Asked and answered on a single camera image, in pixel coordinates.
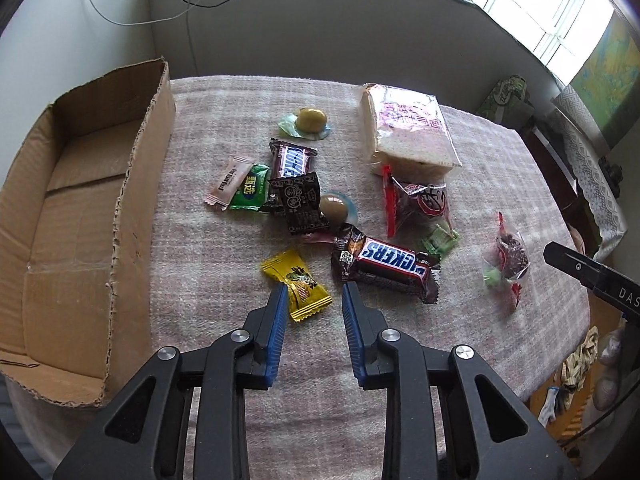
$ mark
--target white wall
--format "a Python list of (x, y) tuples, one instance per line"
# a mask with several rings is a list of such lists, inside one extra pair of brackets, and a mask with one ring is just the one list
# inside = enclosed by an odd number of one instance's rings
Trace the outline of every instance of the white wall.
[(628, 229), (612, 253), (618, 272), (640, 283), (640, 121), (622, 137), (607, 155), (609, 162), (622, 166), (618, 204), (625, 215)]
[[(148, 0), (94, 2), (115, 21), (149, 19)], [(86, 0), (24, 0), (0, 36), (0, 184), (48, 103), (113, 68), (154, 56), (149, 25), (111, 25)]]
[[(185, 6), (149, 3), (153, 18)], [(471, 112), (513, 73), (527, 80), (542, 113), (559, 92), (532, 53), (479, 7), (459, 0), (233, 0), (190, 16), (201, 75), (379, 82), (431, 92)], [(154, 39), (172, 77), (195, 75), (185, 19), (154, 25)]]

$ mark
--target silver bolt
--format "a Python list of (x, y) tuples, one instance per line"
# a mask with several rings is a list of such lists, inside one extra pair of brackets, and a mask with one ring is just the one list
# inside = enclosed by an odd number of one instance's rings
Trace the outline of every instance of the silver bolt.
[(243, 343), (249, 339), (249, 333), (246, 330), (234, 330), (231, 333), (231, 341), (235, 341), (236, 343)]
[(382, 331), (382, 339), (385, 341), (398, 341), (398, 339), (400, 339), (400, 333), (393, 328), (387, 328)]
[(474, 349), (471, 346), (459, 345), (456, 346), (456, 355), (460, 359), (471, 359), (474, 356)]
[(163, 346), (158, 350), (158, 359), (161, 361), (169, 361), (175, 357), (175, 348), (172, 346)]

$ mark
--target plaid tablecloth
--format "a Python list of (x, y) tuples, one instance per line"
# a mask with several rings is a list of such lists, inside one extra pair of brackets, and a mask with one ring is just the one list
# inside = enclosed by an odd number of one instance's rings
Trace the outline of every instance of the plaid tablecloth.
[[(259, 264), (294, 244), (282, 219), (216, 213), (202, 201), (229, 156), (241, 153), (270, 163), (268, 142), (278, 136), (281, 117), (303, 106), (325, 110), (334, 132), (318, 143), (302, 141), (319, 150), (314, 169), (322, 188), (353, 199), (359, 227), (368, 235), (384, 238), (385, 218), (382, 183), (370, 174), (360, 141), (356, 87), (210, 76), (176, 80), (172, 88), (178, 113), (154, 225), (152, 339), (156, 348), (171, 344), (187, 351), (208, 346), (241, 326), (249, 310), (263, 306), (273, 283)], [(473, 346), (526, 399), (588, 328), (585, 290), (542, 257), (549, 241), (572, 246), (572, 239), (516, 132), (452, 108), (443, 112), (464, 170), (449, 184), (452, 222), (462, 241), (442, 263), (440, 299), (424, 305), (370, 285), (360, 291), (389, 326), (423, 345)], [(531, 261), (514, 314), (482, 283), (481, 253), (495, 238), (499, 210), (522, 232)], [(415, 246), (416, 236), (407, 231), (399, 243)], [(385, 393), (364, 392), (353, 377), (329, 248), (305, 246), (300, 253), (334, 304), (302, 323), (289, 323), (274, 387), (246, 395), (252, 478), (379, 478)]]

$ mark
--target cardboard box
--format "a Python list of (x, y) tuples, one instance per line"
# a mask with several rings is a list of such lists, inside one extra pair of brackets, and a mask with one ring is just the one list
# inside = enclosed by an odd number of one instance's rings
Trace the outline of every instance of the cardboard box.
[(175, 103), (168, 65), (114, 70), (44, 110), (0, 191), (0, 370), (100, 406), (151, 355), (148, 264)]

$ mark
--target packaged bread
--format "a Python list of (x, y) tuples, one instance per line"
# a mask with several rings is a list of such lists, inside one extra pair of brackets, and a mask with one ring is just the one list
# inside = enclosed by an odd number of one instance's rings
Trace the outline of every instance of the packaged bread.
[(360, 102), (371, 170), (391, 165), (402, 182), (441, 182), (462, 167), (434, 96), (379, 84), (364, 87)]

